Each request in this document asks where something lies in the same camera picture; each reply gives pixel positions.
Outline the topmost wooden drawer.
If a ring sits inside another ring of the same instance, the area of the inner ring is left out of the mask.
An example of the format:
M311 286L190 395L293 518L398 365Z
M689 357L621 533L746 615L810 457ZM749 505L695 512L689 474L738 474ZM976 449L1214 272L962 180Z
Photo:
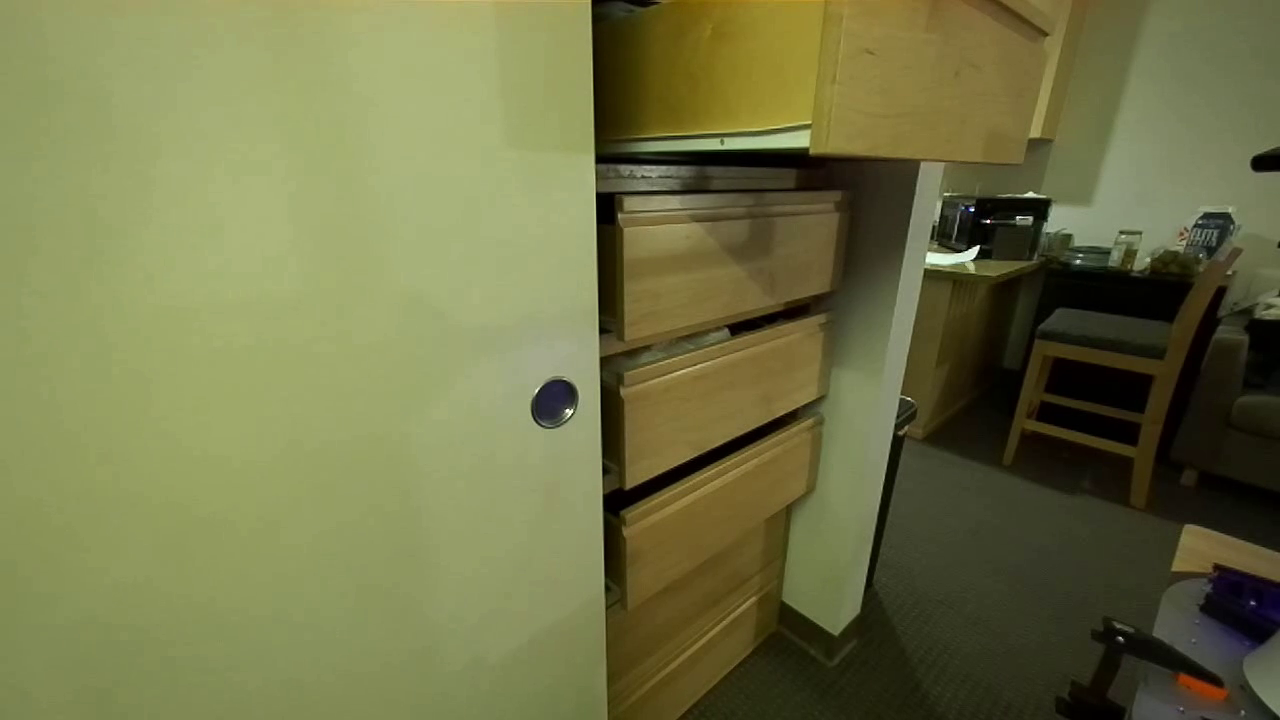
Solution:
M1015 163L1071 0L602 0L613 153Z

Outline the bottom wooden drawer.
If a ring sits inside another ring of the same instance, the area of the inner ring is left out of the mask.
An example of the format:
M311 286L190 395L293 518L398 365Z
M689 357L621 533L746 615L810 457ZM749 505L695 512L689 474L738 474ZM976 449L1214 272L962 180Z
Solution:
M639 609L608 612L608 720L681 720L782 612L785 521L769 521Z

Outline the round dark door pull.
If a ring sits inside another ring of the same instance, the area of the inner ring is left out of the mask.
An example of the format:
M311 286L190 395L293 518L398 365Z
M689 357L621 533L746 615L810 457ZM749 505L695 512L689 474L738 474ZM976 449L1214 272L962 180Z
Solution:
M579 412L579 389L564 376L552 376L534 394L529 412L536 430L564 430Z

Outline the wooden desk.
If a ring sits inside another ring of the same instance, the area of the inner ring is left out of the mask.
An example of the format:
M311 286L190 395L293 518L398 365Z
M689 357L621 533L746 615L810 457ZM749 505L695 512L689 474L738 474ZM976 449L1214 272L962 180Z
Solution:
M976 262L925 272L903 376L903 394L918 401L918 441L946 430L992 384L1022 286L1031 272L1031 262Z

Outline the cream sliding closet door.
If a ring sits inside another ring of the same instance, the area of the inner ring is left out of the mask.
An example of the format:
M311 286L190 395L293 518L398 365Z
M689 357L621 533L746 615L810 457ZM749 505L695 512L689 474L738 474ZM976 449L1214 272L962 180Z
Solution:
M606 720L591 180L588 0L0 0L0 720Z

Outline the black printer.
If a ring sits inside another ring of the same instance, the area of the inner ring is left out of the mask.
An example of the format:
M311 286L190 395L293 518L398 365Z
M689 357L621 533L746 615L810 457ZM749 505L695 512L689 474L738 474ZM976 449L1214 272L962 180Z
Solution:
M946 196L938 245L947 251L976 248L984 262L1031 262L1049 212L1049 196Z

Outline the wooden chair grey cushion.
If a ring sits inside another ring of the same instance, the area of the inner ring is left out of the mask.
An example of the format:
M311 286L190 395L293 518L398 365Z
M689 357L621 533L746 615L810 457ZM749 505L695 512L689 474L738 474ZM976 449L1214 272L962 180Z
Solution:
M1015 412L1006 441L1006 464L1022 457L1022 445L1027 436L1049 436L1075 449L1108 454L1128 464L1128 505L1143 508L1151 502L1158 457L1159 457L1180 372L1194 357L1194 341L1214 309L1214 295L1229 286L1229 272L1238 262L1241 251L1233 245L1210 258L1173 321L1058 309L1031 338ZM1049 381L1058 365L1090 365L1103 372L1143 376L1147 395L1139 408L1119 408L1103 401L1053 394ZM1083 430L1053 424L1042 415L1046 405L1133 424L1137 436L1108 441Z

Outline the grey sofa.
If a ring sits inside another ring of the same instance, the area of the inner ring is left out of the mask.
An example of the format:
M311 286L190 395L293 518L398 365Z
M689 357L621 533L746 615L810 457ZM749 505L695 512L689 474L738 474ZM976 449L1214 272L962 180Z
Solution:
M1173 461L1183 484L1221 475L1280 491L1280 350L1274 321L1233 313L1215 324Z

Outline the purple box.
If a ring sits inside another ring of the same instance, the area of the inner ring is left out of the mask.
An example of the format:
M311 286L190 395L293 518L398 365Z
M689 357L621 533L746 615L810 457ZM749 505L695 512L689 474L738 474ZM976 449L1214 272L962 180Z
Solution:
M1249 641L1269 641L1280 631L1280 585L1215 564L1210 574L1210 598L1200 602L1200 612L1226 621Z

